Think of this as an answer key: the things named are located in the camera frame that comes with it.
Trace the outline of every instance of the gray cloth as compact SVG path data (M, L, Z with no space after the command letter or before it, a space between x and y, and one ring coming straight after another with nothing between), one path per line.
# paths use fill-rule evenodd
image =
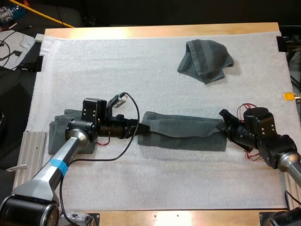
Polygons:
M71 119L80 119L81 111L66 109L63 115L55 116L55 120L49 124L49 146L48 153L55 154L66 142L65 130ZM92 154L95 149L95 142L87 148L79 150L79 154Z
M226 136L217 128L223 120L146 112L142 123L150 134L138 136L138 144L170 149L225 151Z
M178 72L208 84L224 78L222 69L233 65L234 61L224 45L196 39L186 42L186 53Z

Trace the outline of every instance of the blue tape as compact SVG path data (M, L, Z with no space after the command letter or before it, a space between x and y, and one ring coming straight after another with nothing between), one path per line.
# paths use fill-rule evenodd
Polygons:
M58 169L62 172L63 177L65 176L68 171L68 166L64 161L59 159L50 159L49 163L54 167L58 167Z

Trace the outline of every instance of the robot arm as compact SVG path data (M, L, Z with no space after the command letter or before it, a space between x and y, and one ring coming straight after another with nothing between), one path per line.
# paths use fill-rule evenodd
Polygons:
M288 135L277 134L274 117L266 108L247 109L243 121L225 109L220 112L220 115L225 123L220 129L226 133L230 141L246 151L250 148L258 149L268 166L288 172L301 186L301 163L297 147ZM273 213L264 225L299 226L301 225L301 208Z
M114 99L124 96L122 93ZM101 99L84 100L81 119L71 120L68 124L66 143L30 181L16 187L0 205L1 226L56 226L59 200L55 189L77 152L89 142L95 142L98 136L129 138L149 132L150 128L138 124L138 120L128 120L123 115L113 117L111 108L124 102L116 103L111 101L107 105L107 101Z

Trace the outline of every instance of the silver metal arm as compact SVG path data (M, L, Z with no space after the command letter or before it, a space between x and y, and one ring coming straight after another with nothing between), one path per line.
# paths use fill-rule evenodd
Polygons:
M288 172L294 181L301 187L301 156L298 152L285 153L279 159L278 169Z
M67 136L69 139L52 159L50 159L31 180L16 187L12 194L55 201L59 204L55 189L60 183L62 169L53 164L53 160L62 162L68 166L79 149L85 148L89 144L87 134L80 129L70 130Z

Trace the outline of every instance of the yellow cable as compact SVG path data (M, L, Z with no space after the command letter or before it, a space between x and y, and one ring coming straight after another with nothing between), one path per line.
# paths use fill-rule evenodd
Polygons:
M72 28L74 28L74 26L72 26L72 25L70 25L70 24L63 23L63 22L60 21L60 20L54 19L53 17L47 16L47 15L45 15L45 14L43 14L43 13L40 13L39 11L36 11L36 10L34 10L34 9L32 9L32 8L30 8L30 7L28 7L28 6L26 6L26 5L23 5L23 4L20 3L20 2L17 2L17 1L15 1L15 0L9 0L9 1L11 1L11 2L13 2L14 4L19 5L19 6L23 7L23 8L25 8L25 9L27 9L27 10L29 10L29 11L35 13L35 14L38 14L38 15L40 15L40 16L42 16L42 17L45 17L45 18L47 18L47 19L49 19L49 20L52 20L52 21L54 21L54 22L56 22L56 23L64 24L66 27L72 27Z

